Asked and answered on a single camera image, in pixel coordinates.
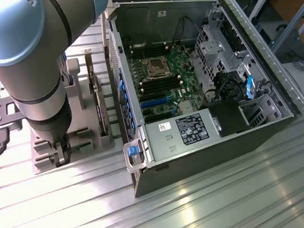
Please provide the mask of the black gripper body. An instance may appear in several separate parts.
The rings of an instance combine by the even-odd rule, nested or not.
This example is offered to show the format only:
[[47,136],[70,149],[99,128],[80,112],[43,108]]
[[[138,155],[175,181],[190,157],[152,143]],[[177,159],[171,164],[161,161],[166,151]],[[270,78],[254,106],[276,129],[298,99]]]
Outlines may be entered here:
[[67,131],[72,122],[72,112],[68,100],[65,100],[62,108],[56,115],[44,121],[34,121],[27,119],[32,130],[38,137],[49,141],[55,148],[59,143],[63,149],[67,148],[69,138]]

